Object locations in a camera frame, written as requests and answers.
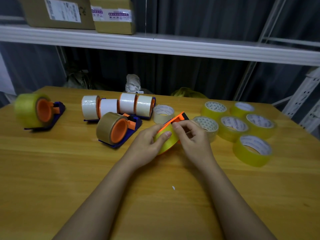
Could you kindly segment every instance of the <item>hand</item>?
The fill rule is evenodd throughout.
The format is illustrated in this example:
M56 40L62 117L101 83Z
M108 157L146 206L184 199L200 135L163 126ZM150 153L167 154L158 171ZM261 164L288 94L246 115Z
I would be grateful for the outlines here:
M186 156L198 169L205 169L209 163L215 162L210 142L204 129L191 120L175 122L172 126L180 139ZM188 134L190 133L189 136L191 138L188 137L184 129L190 130Z
M157 156L162 145L171 136L171 132L167 131L163 133L156 142L153 142L154 136L162 127L162 124L156 124L142 130L131 143L122 158L129 161L134 169L138 169L151 162Z

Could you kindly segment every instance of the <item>fingernail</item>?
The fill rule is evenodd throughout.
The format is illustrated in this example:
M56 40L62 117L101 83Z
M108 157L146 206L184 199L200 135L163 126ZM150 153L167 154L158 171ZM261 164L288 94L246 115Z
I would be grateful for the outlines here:
M171 133L171 131L166 131L165 135L169 138L172 135L172 133Z

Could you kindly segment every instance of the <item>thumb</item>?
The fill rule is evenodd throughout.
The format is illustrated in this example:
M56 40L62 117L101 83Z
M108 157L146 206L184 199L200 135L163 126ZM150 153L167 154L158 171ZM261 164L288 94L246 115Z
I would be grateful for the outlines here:
M175 133L178 135L182 145L184 143L187 143L190 140L186 135L186 132L184 131L184 129L177 122L172 123L172 127Z
M172 133L170 131L166 131L163 133L159 138L153 143L153 146L157 148L158 151L160 151L162 145L170 138Z

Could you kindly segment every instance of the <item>yellow plastic bag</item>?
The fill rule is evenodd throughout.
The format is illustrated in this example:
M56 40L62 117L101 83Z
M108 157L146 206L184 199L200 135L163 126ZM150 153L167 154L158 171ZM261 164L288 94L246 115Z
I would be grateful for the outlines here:
M201 92L196 92L194 90L191 90L190 88L180 88L179 90L171 93L171 96L207 99L207 97Z

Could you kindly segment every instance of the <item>forearm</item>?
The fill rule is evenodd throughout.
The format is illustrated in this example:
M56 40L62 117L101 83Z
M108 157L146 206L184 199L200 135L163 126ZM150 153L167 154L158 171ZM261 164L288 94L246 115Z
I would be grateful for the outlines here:
M119 160L53 239L107 239L133 172L133 167L123 159Z
M201 169L228 240L276 239L254 213L215 160Z

